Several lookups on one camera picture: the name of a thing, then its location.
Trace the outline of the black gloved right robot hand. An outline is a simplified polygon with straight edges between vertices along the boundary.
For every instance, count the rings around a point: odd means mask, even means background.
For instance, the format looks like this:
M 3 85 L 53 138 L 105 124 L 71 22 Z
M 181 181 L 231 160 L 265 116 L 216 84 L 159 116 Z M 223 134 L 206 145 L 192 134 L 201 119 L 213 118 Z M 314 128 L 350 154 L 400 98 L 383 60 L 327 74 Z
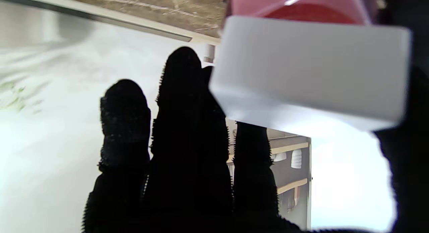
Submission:
M 208 89 L 213 67 L 180 47 L 168 57 L 151 111 L 122 79 L 101 97 L 101 174 L 83 233 L 303 233 L 280 216 L 264 127 L 237 122 L 234 182 L 226 117 Z

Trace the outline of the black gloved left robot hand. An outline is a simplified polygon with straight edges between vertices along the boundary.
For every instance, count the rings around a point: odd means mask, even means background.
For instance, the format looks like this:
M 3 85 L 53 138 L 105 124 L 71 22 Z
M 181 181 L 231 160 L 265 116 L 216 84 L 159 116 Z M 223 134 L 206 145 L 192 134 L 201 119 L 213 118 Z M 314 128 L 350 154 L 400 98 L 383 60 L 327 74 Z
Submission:
M 384 0 L 380 24 L 406 27 L 412 32 L 412 66 L 429 72 L 429 0 Z

